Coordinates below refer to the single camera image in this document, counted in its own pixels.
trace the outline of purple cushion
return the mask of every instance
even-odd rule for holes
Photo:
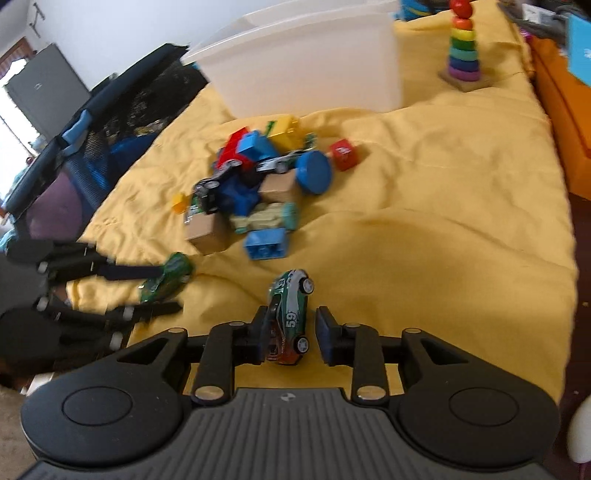
[[[82,203],[62,171],[27,210],[31,238],[76,240],[82,228]]]

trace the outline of ceiling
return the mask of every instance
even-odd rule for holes
[[[23,36],[27,27],[29,2],[0,0],[0,56]]]

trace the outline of yellow bedspread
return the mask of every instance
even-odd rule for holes
[[[444,12],[395,26],[405,108],[301,120],[324,150],[350,139],[362,162],[337,172],[325,195],[305,200],[287,258],[252,262],[237,236],[227,251],[203,257],[184,239],[173,194],[208,175],[229,134],[263,129],[270,119],[233,119],[207,87],[121,179],[84,234],[119,262],[158,263],[181,251],[197,264],[180,294],[184,312],[137,327],[132,341],[173,326],[196,335],[249,321],[276,275],[304,268],[316,283],[311,309],[327,305],[338,322],[366,323],[383,335],[420,327],[558,400],[576,298],[569,204],[521,39],[493,0],[474,7],[480,59],[494,87],[460,93],[439,79],[450,31]],[[90,279],[69,292],[76,307],[103,310],[136,301],[137,285]],[[310,314],[311,339],[313,322]],[[348,389],[350,376],[347,367],[324,366],[313,339],[297,367],[245,365],[236,383]],[[389,377],[399,391],[395,367]]]

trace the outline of toy car wheel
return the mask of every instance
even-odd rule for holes
[[[287,163],[285,163],[285,162],[279,162],[277,164],[277,166],[275,166],[275,171],[277,173],[287,173],[288,170],[289,170],[289,167],[287,166]]]
[[[302,293],[310,295],[310,293],[314,291],[314,282],[312,281],[312,279],[308,277],[302,278],[300,280],[300,290]]]
[[[294,339],[294,350],[298,355],[304,355],[310,349],[310,342],[308,339],[301,335]]]

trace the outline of curtain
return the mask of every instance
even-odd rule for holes
[[[2,57],[0,57],[0,79],[10,70],[13,61],[31,59],[35,55],[33,49],[25,37],[14,44]]]

